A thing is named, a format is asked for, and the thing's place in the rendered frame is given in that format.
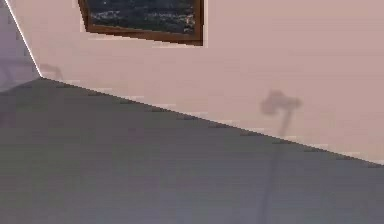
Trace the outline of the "brown framed dark picture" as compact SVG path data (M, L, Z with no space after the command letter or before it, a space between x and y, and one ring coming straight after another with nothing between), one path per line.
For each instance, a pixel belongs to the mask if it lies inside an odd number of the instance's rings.
M87 32L203 45L204 0L78 0Z

